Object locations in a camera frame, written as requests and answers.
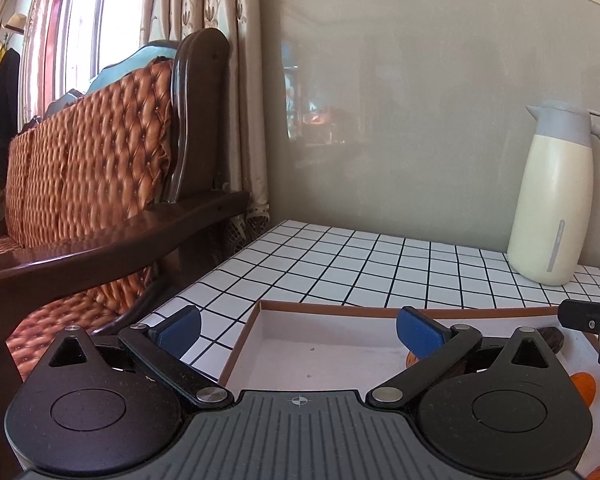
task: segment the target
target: window pane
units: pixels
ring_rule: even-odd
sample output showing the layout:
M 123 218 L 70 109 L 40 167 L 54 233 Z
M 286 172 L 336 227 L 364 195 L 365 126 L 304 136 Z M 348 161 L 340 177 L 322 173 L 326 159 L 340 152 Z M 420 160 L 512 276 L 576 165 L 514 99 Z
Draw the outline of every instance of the window pane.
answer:
M 85 92 L 91 79 L 91 41 L 96 0 L 71 0 L 64 57 L 64 90 Z
M 140 46 L 142 0 L 104 0 L 98 70 L 122 61 Z

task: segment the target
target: white tablecloth with black grid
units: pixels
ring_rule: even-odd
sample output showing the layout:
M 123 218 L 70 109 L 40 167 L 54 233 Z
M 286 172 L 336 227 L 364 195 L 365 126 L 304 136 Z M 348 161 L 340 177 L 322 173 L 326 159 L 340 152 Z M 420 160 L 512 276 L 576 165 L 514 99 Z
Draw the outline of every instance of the white tablecloth with black grid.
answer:
M 186 304 L 202 336 L 182 361 L 217 380 L 259 299 L 375 308 L 515 308 L 566 298 L 600 302 L 600 269 L 578 266 L 565 286 L 532 282 L 503 253 L 337 227 L 282 222 L 149 315 Z

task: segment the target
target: sofa backrest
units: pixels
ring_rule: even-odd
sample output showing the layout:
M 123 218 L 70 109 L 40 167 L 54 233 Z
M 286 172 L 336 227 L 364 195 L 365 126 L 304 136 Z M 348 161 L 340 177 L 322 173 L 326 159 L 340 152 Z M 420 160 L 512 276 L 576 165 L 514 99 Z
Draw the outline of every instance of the sofa backrest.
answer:
M 6 222 L 19 245 L 89 234 L 160 199 L 172 69 L 172 60 L 154 60 L 13 139 Z

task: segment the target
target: wooden sofa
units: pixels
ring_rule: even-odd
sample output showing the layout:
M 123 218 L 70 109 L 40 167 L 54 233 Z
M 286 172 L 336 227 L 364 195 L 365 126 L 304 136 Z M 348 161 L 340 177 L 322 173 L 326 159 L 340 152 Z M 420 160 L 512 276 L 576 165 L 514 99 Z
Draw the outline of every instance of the wooden sofa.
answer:
M 246 193 L 211 190 L 227 40 L 205 29 L 172 47 L 174 59 L 139 50 L 117 67 L 121 78 L 109 70 L 111 83 L 11 141 L 0 197 L 0 480 L 19 472 L 5 410 L 58 331 L 115 333 L 141 319 L 160 259 L 246 209 Z

